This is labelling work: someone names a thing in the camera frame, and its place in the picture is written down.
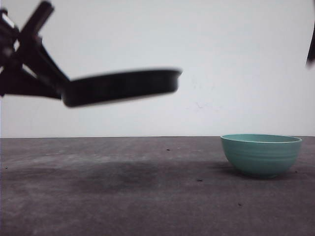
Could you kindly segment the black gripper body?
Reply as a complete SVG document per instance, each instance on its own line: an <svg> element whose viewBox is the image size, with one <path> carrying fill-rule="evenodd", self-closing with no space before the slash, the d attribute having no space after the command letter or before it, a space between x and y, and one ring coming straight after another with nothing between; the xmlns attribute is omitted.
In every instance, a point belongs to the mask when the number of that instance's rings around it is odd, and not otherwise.
<svg viewBox="0 0 315 236"><path fill-rule="evenodd" d="M0 10L0 94L15 94L14 83L23 77L34 77L54 89L35 66L34 38L46 23L54 8L49 1L41 1L22 29L9 24L6 8Z"/></svg>

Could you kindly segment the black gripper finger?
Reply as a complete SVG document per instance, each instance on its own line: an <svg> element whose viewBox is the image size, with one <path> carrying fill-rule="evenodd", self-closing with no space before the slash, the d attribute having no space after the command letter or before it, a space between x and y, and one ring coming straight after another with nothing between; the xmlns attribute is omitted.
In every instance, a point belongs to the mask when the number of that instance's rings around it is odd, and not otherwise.
<svg viewBox="0 0 315 236"><path fill-rule="evenodd" d="M42 38L36 36L34 38L34 51L36 60L36 70L44 76L50 83L54 85L64 85L69 82L68 77L59 69L46 51Z"/></svg>
<svg viewBox="0 0 315 236"><path fill-rule="evenodd" d="M306 66L312 67L315 64L315 29L313 29L312 39L307 55Z"/></svg>
<svg viewBox="0 0 315 236"><path fill-rule="evenodd" d="M17 95L40 96L61 100L61 95L53 88L45 85L34 77L23 77L14 83L14 91Z"/></svg>

